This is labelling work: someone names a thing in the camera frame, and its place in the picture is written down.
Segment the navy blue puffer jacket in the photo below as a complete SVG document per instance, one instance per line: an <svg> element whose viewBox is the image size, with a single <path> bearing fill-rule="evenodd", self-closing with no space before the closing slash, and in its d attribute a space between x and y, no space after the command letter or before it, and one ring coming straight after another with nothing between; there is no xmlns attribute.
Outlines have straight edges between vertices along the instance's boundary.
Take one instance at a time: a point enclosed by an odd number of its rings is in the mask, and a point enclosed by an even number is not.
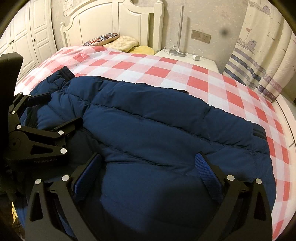
<svg viewBox="0 0 296 241"><path fill-rule="evenodd" d="M212 175L195 162L203 153L224 174L263 182L269 209L276 184L262 126L187 93L100 76L75 77L62 68L32 95L25 126L52 130L74 118L83 126L69 139L68 172L99 154L75 201L96 238L193 240L217 212L222 196Z"/></svg>

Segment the white wardrobe with panelled doors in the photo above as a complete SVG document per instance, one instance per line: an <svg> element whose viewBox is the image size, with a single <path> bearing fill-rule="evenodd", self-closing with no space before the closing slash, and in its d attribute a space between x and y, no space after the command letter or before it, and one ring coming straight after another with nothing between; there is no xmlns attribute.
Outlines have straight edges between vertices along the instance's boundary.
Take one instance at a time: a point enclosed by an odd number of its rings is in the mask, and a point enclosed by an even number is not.
<svg viewBox="0 0 296 241"><path fill-rule="evenodd" d="M51 1L28 1L14 16L1 37L1 54L17 52L23 63L17 81L54 53Z"/></svg>

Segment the colourful patterned pillow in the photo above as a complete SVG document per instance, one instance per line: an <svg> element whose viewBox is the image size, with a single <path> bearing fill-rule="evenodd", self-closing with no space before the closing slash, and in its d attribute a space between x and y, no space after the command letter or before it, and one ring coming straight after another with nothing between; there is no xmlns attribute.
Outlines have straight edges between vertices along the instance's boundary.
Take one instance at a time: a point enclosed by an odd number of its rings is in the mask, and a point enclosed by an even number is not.
<svg viewBox="0 0 296 241"><path fill-rule="evenodd" d="M119 38L118 33L107 33L85 42L83 46L103 46L118 38Z"/></svg>

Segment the red white checkered bed cover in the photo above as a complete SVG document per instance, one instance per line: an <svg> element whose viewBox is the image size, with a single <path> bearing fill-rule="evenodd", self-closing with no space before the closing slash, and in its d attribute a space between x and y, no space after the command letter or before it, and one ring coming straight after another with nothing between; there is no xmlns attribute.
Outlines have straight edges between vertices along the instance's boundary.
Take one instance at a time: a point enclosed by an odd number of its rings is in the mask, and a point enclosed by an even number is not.
<svg viewBox="0 0 296 241"><path fill-rule="evenodd" d="M290 178L292 156L285 140L280 109L243 84L208 68L165 57L123 53L102 46L64 47L27 74L16 92L28 94L46 77L67 66L75 76L103 76L126 82L186 90L208 104L264 127L276 181L272 211L273 237L287 227L295 212Z"/></svg>

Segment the cream floral pillow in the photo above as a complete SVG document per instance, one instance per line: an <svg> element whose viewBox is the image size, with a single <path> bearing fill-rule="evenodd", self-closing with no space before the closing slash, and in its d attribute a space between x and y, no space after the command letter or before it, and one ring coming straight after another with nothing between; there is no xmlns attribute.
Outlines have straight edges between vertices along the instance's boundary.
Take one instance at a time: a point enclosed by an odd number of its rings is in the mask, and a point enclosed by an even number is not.
<svg viewBox="0 0 296 241"><path fill-rule="evenodd" d="M104 45L106 48L115 49L121 52L128 52L133 47L137 47L139 42L130 36L120 36L116 40Z"/></svg>

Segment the white wooden bed headboard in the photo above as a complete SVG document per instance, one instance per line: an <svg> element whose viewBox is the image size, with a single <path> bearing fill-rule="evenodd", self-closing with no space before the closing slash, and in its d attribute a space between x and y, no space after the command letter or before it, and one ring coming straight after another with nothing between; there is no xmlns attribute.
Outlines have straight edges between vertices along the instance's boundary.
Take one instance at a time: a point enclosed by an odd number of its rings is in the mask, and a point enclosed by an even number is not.
<svg viewBox="0 0 296 241"><path fill-rule="evenodd" d="M106 33L135 38L141 46L162 49L165 5L136 6L132 1L86 1L69 14L68 25L61 23L64 47L82 45Z"/></svg>

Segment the silver desk lamp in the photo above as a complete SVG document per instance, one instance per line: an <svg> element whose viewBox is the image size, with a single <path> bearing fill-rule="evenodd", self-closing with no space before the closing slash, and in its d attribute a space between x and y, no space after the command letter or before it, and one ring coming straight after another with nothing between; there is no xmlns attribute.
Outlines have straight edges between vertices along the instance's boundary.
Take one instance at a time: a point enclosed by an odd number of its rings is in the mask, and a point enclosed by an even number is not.
<svg viewBox="0 0 296 241"><path fill-rule="evenodd" d="M177 44L174 45L168 53L172 56L177 57L186 57L186 54L183 53L180 49L181 43L181 36L182 36L182 27L183 27L183 17L184 17L184 6L180 7L180 20L179 20L179 28L178 28L178 37L177 37Z"/></svg>

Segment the white bedside table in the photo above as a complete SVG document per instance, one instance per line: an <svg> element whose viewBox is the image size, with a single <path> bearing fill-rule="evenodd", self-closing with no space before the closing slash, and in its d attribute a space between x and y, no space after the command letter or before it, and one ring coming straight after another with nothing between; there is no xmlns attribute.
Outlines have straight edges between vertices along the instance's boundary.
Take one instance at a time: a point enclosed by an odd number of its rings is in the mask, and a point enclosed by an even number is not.
<svg viewBox="0 0 296 241"><path fill-rule="evenodd" d="M161 51L159 51L155 55L158 56L158 57L170 58L170 59L182 61L182 62L185 62L185 63L197 65L197 66L209 69L211 71L214 71L216 73L219 73L219 70L218 70L218 67L217 67L216 63L214 61L209 60L209 59L204 58L204 57L201 58L200 60L193 60L192 54L186 53L185 57L180 57L180 56L171 55L171 54L167 53L167 51L164 50L164 49L162 49Z"/></svg>

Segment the patterned cream window curtain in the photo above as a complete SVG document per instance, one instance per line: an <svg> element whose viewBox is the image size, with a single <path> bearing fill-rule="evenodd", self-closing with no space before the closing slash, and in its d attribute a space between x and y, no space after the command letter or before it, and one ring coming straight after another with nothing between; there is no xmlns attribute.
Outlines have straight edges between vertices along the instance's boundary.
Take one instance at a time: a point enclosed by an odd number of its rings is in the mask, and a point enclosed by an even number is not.
<svg viewBox="0 0 296 241"><path fill-rule="evenodd" d="M248 2L223 74L269 101L275 101L295 75L295 34L269 1Z"/></svg>

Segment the wall power outlet panel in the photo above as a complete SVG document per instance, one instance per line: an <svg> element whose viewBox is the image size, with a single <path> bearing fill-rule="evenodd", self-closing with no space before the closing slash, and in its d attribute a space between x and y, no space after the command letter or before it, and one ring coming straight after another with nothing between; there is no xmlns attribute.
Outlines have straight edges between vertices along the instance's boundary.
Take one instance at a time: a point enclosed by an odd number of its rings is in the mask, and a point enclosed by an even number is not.
<svg viewBox="0 0 296 241"><path fill-rule="evenodd" d="M206 43L206 44L210 44L211 35L200 32L200 31L192 30L191 31L191 39L194 39L194 40Z"/></svg>

